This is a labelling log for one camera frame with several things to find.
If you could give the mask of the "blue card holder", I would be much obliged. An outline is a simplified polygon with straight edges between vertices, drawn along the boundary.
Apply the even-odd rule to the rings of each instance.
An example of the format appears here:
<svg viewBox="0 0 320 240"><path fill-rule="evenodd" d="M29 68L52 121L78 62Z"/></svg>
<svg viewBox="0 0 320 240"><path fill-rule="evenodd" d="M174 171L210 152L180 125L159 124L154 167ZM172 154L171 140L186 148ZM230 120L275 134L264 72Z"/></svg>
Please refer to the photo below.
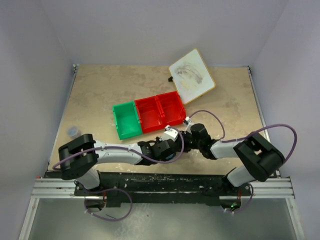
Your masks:
<svg viewBox="0 0 320 240"><path fill-rule="evenodd" d="M166 161L170 161L175 157L175 154L171 154L165 158Z"/></svg>

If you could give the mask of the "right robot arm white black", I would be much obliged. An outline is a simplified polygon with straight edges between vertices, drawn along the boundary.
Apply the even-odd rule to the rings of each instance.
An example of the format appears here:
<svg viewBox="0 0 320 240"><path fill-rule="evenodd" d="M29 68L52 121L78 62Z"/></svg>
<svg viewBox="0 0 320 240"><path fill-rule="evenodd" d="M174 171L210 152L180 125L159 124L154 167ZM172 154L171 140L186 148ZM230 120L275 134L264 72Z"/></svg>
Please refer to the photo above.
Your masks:
<svg viewBox="0 0 320 240"><path fill-rule="evenodd" d="M285 163L284 155L261 134L253 133L242 140L223 141L211 138L202 123L183 121L184 147L196 149L206 159L238 158L242 166L236 167L222 178L222 190L235 195L240 186L251 181L265 182Z"/></svg>

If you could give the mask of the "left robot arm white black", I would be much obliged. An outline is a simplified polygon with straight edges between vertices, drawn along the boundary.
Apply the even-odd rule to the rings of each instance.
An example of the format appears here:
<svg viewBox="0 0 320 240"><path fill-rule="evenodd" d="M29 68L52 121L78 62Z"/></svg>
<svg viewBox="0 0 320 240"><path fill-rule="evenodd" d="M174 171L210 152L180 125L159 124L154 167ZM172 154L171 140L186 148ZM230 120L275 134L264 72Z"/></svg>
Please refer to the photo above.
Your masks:
<svg viewBox="0 0 320 240"><path fill-rule="evenodd" d="M91 196L103 191L100 173L95 165L124 163L137 166L169 164L180 158L185 150L183 135L133 144L110 144L95 141L92 134L84 134L58 149L59 162L52 169L60 171L63 180L76 180Z"/></svg>

